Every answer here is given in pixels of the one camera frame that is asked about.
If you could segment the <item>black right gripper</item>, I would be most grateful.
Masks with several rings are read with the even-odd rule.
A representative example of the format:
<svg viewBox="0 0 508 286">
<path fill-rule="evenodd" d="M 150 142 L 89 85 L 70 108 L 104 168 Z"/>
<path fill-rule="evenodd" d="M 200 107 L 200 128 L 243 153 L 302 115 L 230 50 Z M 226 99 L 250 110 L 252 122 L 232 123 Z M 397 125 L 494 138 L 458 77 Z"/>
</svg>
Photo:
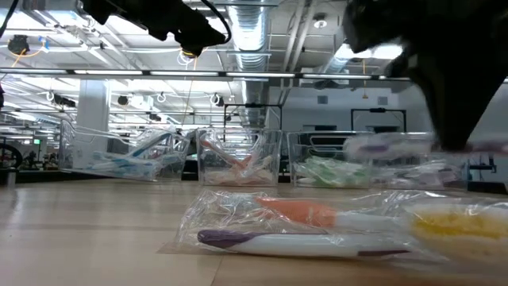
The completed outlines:
<svg viewBox="0 0 508 286">
<path fill-rule="evenodd" d="M 416 84 L 444 150 L 463 150 L 507 77 L 507 0 L 354 0 L 343 31 L 355 53 L 398 39 L 411 52 L 387 76 Z M 466 62 L 467 56 L 486 56 Z"/>
</svg>

